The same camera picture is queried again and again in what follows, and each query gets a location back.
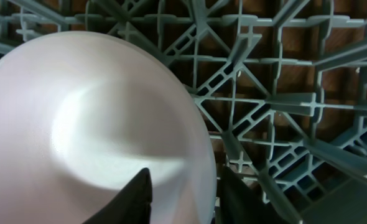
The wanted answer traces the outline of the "grey dishwasher rack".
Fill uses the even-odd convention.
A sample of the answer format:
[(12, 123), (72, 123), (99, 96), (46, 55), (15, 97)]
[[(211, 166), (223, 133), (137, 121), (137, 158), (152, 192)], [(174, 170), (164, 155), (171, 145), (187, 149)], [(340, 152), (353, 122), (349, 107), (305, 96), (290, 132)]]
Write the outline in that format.
[(171, 69), (229, 165), (304, 223), (367, 223), (367, 1), (0, 0), (0, 59), (88, 30)]

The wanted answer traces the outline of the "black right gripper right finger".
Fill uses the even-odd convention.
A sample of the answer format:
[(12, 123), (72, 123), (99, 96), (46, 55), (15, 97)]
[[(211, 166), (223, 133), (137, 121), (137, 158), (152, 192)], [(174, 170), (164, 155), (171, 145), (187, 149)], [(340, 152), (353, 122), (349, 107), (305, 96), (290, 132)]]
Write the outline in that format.
[(222, 223), (288, 224), (229, 167), (224, 167), (221, 174), (220, 211)]

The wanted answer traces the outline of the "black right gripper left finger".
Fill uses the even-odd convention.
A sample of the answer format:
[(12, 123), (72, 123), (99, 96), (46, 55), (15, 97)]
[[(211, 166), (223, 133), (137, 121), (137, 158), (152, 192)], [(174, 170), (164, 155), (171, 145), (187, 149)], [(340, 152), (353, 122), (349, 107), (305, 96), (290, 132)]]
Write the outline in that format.
[(151, 175), (148, 168), (143, 168), (112, 201), (83, 224), (150, 224), (151, 203)]

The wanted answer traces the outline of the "pink bowl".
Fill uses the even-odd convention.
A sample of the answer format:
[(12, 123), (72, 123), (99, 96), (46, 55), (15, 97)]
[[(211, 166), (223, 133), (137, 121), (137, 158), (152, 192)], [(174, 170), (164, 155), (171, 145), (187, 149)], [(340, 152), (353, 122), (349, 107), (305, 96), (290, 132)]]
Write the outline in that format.
[(210, 223), (216, 165), (182, 83), (119, 38), (71, 31), (0, 59), (0, 223), (83, 223), (143, 168), (152, 223)]

